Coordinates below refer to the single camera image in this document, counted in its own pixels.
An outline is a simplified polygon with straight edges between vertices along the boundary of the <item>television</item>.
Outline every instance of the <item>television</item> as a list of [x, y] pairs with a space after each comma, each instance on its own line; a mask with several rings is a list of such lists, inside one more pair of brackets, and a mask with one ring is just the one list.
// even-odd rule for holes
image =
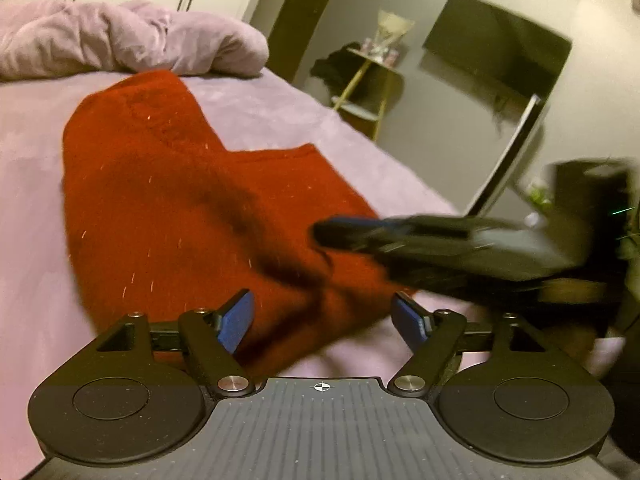
[[546, 100], [571, 41], [481, 0], [447, 0], [424, 47], [499, 91]]

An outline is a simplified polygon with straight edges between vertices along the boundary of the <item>red garment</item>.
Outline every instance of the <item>red garment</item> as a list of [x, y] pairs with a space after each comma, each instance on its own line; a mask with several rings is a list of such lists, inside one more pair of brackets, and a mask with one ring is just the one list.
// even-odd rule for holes
[[388, 314], [382, 269], [308, 238], [317, 220], [374, 216], [312, 145], [226, 151], [170, 72], [87, 97], [63, 143], [68, 247], [98, 330], [135, 310], [217, 308], [246, 287], [255, 319], [237, 357], [259, 379]]

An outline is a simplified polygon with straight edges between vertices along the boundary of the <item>pink bedsheet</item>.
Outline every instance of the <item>pink bedsheet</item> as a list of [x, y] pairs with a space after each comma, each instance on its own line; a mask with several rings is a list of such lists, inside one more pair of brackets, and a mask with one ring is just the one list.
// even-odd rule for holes
[[[62, 129], [80, 100], [126, 77], [91, 73], [0, 84], [0, 478], [21, 478], [42, 458], [26, 407], [35, 387], [94, 334], [78, 303], [62, 215]], [[409, 169], [332, 110], [268, 70], [253, 80], [185, 82], [230, 150], [314, 143], [381, 216], [455, 213]], [[429, 309], [477, 312], [423, 296]], [[297, 376], [381, 376], [409, 356], [388, 320], [299, 362]]]

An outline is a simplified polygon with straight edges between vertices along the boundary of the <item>pink blanket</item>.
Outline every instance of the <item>pink blanket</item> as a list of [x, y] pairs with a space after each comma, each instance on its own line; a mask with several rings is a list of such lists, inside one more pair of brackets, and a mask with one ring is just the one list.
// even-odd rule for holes
[[0, 79], [155, 68], [255, 76], [268, 55], [264, 36], [253, 27], [206, 12], [143, 1], [0, 2]]

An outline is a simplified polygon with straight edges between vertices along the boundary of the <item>metal screw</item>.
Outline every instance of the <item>metal screw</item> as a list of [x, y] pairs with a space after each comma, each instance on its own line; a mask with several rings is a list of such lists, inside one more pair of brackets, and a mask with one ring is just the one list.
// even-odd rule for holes
[[249, 381], [239, 375], [228, 375], [218, 381], [218, 387], [224, 392], [240, 392], [249, 386]]
[[394, 381], [394, 385], [398, 390], [403, 392], [418, 392], [425, 386], [424, 379], [416, 375], [403, 375]]

